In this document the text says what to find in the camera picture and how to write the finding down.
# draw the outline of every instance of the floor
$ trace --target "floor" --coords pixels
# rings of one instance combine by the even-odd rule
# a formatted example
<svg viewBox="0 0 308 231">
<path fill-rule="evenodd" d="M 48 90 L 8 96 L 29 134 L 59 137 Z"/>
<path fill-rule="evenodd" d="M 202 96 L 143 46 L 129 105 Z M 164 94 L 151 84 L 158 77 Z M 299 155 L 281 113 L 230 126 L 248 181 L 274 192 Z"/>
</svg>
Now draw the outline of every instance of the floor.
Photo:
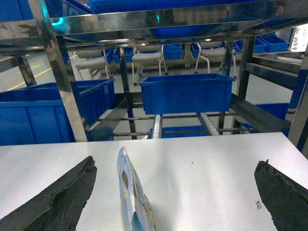
<svg viewBox="0 0 308 231">
<path fill-rule="evenodd" d="M 74 65 L 74 56 L 70 53 L 71 62 L 74 70 L 74 74 L 77 80 L 81 80 L 80 76 L 77 73 Z M 28 57 L 29 64 L 37 81 L 37 84 L 43 84 L 48 82 L 54 82 L 54 77 L 50 69 L 50 65 L 45 54 L 39 55 L 30 55 Z M 175 68 L 168 70 L 169 75 L 183 75 L 183 74 L 193 74 L 194 68 Z M 99 72 L 96 76 L 91 77 L 88 70 L 81 70 L 84 80 L 87 79 L 102 79 L 106 78 L 104 71 Z M 198 67 L 198 73 L 207 73 L 204 65 Z M 219 67 L 212 67 L 211 73 L 219 73 Z M 111 70 L 111 74 L 115 79 L 115 92 L 123 92 L 122 80 L 119 70 Z M 142 77 L 147 76 L 157 76 L 158 75 L 158 66 L 145 68 Z M 131 68 L 128 68 L 128 80 L 129 88 L 131 92 L 141 91 L 140 86 L 134 86 L 132 81 Z M 0 92 L 13 90 L 17 88 L 23 88 L 26 85 L 23 83 L 22 76 L 18 67 L 10 69 L 6 72 L 0 73 Z M 237 80 L 233 82 L 232 92 L 236 92 Z M 251 75 L 248 84 L 247 97 L 246 99 L 251 103 L 288 103 L 291 99 L 292 91 L 286 88 L 280 87 L 276 84 L 270 83 L 266 80 L 260 79 L 256 76 Z M 135 117 L 143 117 L 145 112 L 143 109 L 133 109 Z M 214 125 L 217 124 L 218 118 L 210 118 Z M 225 120 L 224 128 L 231 128 L 232 117 L 227 116 Z M 179 126 L 193 126 L 200 125 L 197 118 L 187 118 L 187 119 L 164 119 L 163 127 L 179 127 Z M 136 131 L 149 131 L 153 127 L 153 120 L 140 120 L 136 121 Z M 130 132 L 129 125 L 127 121 L 121 121 L 114 132 Z M 115 137 L 115 140 L 127 140 L 131 137 Z"/>
</svg>

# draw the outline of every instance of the white table surface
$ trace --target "white table surface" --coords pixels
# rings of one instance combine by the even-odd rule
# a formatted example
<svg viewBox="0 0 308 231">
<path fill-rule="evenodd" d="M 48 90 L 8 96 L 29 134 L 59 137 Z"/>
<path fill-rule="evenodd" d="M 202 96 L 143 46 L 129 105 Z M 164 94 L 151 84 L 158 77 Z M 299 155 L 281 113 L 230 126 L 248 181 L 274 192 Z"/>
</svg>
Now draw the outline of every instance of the white table surface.
<svg viewBox="0 0 308 231">
<path fill-rule="evenodd" d="M 0 218 L 89 155 L 98 168 L 77 230 L 121 231 L 116 160 L 125 146 L 158 231 L 275 231 L 254 178 L 266 161 L 308 188 L 308 160 L 282 133 L 0 147 Z"/>
</svg>

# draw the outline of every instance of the yellow floor line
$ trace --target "yellow floor line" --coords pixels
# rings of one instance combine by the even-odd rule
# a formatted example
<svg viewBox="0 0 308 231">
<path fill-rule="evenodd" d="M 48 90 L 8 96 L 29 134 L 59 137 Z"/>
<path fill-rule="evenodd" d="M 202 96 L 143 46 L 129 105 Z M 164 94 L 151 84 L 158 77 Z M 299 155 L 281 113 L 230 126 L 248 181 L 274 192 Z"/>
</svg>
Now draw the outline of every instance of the yellow floor line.
<svg viewBox="0 0 308 231">
<path fill-rule="evenodd" d="M 46 73 L 46 72 L 48 72 L 48 71 L 50 71 L 50 70 L 51 70 L 51 68 L 48 68 L 47 70 L 42 71 L 41 73 L 39 73 L 39 74 L 37 74 L 36 76 L 34 76 L 34 78 L 36 78 L 36 77 L 38 77 L 38 76 L 40 76 L 40 75 L 42 75 L 42 74 L 44 74 L 44 73 Z M 16 86 L 14 86 L 14 87 L 8 89 L 8 91 L 9 91 L 9 90 L 13 90 L 13 89 L 15 89 L 15 88 L 17 88 L 17 87 L 19 87 L 19 86 L 21 86 L 21 85 L 23 85 L 23 84 L 25 84 L 25 82 L 22 82 L 22 83 L 17 84 Z"/>
</svg>

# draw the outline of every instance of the blue storage box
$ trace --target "blue storage box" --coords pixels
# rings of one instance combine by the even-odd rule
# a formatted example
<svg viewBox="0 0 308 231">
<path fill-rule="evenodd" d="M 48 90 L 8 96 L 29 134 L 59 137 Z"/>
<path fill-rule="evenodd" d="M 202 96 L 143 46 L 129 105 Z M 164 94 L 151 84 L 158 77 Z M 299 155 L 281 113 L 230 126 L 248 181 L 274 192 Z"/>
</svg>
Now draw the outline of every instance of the blue storage box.
<svg viewBox="0 0 308 231">
<path fill-rule="evenodd" d="M 243 49 L 244 42 L 242 40 L 237 41 L 235 43 L 239 46 L 240 50 Z M 263 53 L 265 48 L 266 48 L 266 44 L 262 42 L 260 39 L 256 38 L 255 46 L 254 46 L 254 54 Z"/>
<path fill-rule="evenodd" d="M 139 83 L 146 114 L 225 112 L 235 78 L 220 74 L 147 77 Z"/>
<path fill-rule="evenodd" d="M 202 132 L 204 128 L 202 126 L 186 126 L 186 127 L 168 127 L 162 128 L 162 131 L 200 131 L 200 133 L 190 133 L 190 134 L 166 134 L 162 135 L 162 138 L 179 138 L 179 137 L 197 137 L 197 136 L 206 136 L 207 134 Z"/>
<path fill-rule="evenodd" d="M 234 2 L 252 2 L 258 0 L 88 0 L 87 5 L 90 6 L 95 13 L 114 13 L 114 12 L 130 12 L 144 10 L 159 10 L 182 7 L 194 7 L 205 5 L 228 4 Z"/>
<path fill-rule="evenodd" d="M 289 43 L 277 36 L 260 36 L 259 39 L 266 44 L 266 52 L 286 51 Z"/>
<path fill-rule="evenodd" d="M 92 125 L 115 103 L 114 79 L 77 85 L 79 112 Z M 0 118 L 0 145 L 75 141 L 55 83 L 0 93 Z"/>
<path fill-rule="evenodd" d="M 264 103 L 256 104 L 256 106 L 282 120 L 285 120 L 285 116 L 289 108 L 288 103 Z M 242 125 L 245 128 L 253 128 L 250 124 L 242 123 Z M 288 136 L 288 130 L 282 130 L 282 132 L 286 137 Z M 259 133 L 259 131 L 251 131 L 250 133 Z"/>
<path fill-rule="evenodd" d="M 182 38 L 200 35 L 209 27 L 209 25 L 171 26 L 165 28 L 155 28 L 152 29 L 152 32 L 158 39 Z"/>
<path fill-rule="evenodd" d="M 124 51 L 125 51 L 126 63 L 133 62 L 132 57 L 133 57 L 134 48 L 125 48 Z M 119 48 L 115 49 L 113 58 L 116 64 L 120 63 L 120 49 Z"/>
<path fill-rule="evenodd" d="M 90 126 L 92 126 L 104 112 L 115 104 L 116 96 L 113 84 L 114 81 L 114 79 L 98 79 L 75 82 L 80 92 L 81 103 L 85 106 L 85 110 L 89 112 L 84 116 L 88 119 Z M 59 94 L 56 83 L 45 83 L 18 90 L 31 89 L 53 89 L 56 90 L 56 94 Z"/>
<path fill-rule="evenodd" d="M 50 18 L 93 14 L 94 11 L 76 0 L 46 0 Z M 28 0 L 1 0 L 0 22 L 33 19 Z"/>
<path fill-rule="evenodd" d="M 165 45 L 164 46 L 165 60 L 181 59 L 182 58 L 182 46 L 181 44 Z"/>
</svg>

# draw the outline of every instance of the shelving unit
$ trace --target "shelving unit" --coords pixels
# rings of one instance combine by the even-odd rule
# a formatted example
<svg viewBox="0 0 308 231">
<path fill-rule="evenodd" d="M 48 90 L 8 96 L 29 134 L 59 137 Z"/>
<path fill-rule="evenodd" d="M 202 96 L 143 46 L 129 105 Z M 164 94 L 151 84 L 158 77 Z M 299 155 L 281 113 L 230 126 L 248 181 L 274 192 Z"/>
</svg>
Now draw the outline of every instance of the shelving unit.
<svg viewBox="0 0 308 231">
<path fill-rule="evenodd" d="M 277 56 L 296 57 L 297 53 L 271 53 L 253 56 L 255 36 L 260 36 L 280 29 L 305 24 L 308 12 L 305 7 L 308 0 L 285 0 L 283 11 L 270 8 L 266 1 L 231 3 L 171 10 L 139 11 L 98 15 L 80 15 L 61 18 L 49 18 L 43 0 L 28 0 L 33 20 L 3 23 L 9 30 L 6 38 L 0 38 L 0 55 L 14 56 L 22 70 L 28 86 L 35 84 L 33 74 L 26 62 L 26 54 L 46 53 L 55 76 L 66 113 L 68 115 L 76 141 L 87 141 L 87 135 L 93 138 L 110 136 L 123 116 L 128 113 L 128 120 L 133 139 L 141 134 L 136 132 L 133 108 L 142 107 L 140 93 L 132 93 L 128 86 L 127 66 L 124 47 L 148 44 L 178 44 L 205 41 L 226 41 L 223 74 L 230 74 L 231 51 L 233 42 L 244 40 L 239 83 L 236 95 L 232 95 L 231 110 L 234 127 L 229 131 L 240 130 L 242 119 L 251 123 L 261 132 L 276 132 L 282 128 L 289 130 L 289 139 L 297 148 L 308 156 L 308 50 L 302 64 L 277 60 Z M 272 5 L 280 3 L 271 0 Z M 61 21 L 61 26 L 53 26 Z M 204 25 L 198 35 L 183 35 L 176 38 L 158 38 L 153 29 L 170 26 Z M 93 130 L 89 129 L 78 112 L 75 98 L 76 91 L 70 82 L 75 81 L 68 51 L 120 48 L 120 70 L 124 93 L 117 94 L 117 104 L 112 113 L 103 119 Z M 264 110 L 245 100 L 249 74 L 262 77 L 281 86 L 293 89 L 285 121 L 266 113 Z M 219 113 L 218 131 L 223 132 L 225 112 Z"/>
</svg>

